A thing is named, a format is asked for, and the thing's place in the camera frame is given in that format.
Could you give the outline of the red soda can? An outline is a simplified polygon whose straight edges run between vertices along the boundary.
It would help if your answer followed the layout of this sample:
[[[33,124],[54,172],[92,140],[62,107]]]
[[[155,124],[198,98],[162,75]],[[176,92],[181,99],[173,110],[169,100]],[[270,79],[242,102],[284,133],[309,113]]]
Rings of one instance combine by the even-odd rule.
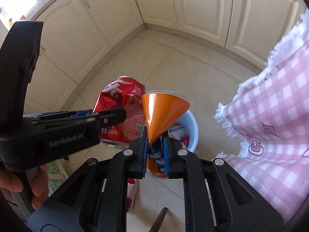
[[[123,108],[126,119],[113,127],[102,128],[100,139],[110,146],[126,147],[129,143],[142,137],[144,128],[144,112],[142,96],[145,86],[138,80],[121,76],[110,82],[98,96],[94,112],[114,108]]]

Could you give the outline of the cream kitchen cabinets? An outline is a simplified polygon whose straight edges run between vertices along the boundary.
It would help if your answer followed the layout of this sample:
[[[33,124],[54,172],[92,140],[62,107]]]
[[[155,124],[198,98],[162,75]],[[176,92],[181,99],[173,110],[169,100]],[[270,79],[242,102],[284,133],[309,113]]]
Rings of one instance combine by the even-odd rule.
[[[24,113],[61,110],[100,61],[143,26],[239,56],[260,69],[308,8],[306,0],[1,0],[1,33],[44,23]]]

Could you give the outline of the pink checkered tablecloth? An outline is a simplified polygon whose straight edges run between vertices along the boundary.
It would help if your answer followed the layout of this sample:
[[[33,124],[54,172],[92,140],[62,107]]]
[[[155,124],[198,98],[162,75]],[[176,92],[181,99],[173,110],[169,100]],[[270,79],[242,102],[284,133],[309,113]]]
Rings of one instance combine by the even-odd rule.
[[[218,156],[289,222],[308,196],[308,13],[214,117],[240,141],[239,154]]]

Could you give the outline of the blue trash bin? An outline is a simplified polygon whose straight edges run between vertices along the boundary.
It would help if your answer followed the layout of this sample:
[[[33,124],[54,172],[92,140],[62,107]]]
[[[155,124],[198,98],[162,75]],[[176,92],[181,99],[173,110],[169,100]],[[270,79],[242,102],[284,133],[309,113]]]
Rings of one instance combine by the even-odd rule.
[[[181,141],[183,147],[195,152],[199,141],[197,121],[190,110],[186,111],[168,130],[171,138]]]

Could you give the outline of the orange snack bag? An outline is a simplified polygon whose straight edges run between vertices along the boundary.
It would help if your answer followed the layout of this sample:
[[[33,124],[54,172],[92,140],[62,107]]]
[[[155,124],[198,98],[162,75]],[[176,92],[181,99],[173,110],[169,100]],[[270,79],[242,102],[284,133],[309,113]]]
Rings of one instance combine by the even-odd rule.
[[[142,96],[149,150],[147,168],[152,175],[167,178],[162,135],[190,108],[182,95],[166,90],[150,91]]]

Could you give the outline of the pink slipper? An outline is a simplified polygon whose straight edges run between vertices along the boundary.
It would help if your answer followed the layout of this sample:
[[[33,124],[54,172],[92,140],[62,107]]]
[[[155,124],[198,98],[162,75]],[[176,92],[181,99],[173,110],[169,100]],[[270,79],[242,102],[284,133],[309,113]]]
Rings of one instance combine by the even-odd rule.
[[[127,186],[127,211],[130,211],[134,207],[134,200],[138,190],[138,180],[128,179]]]

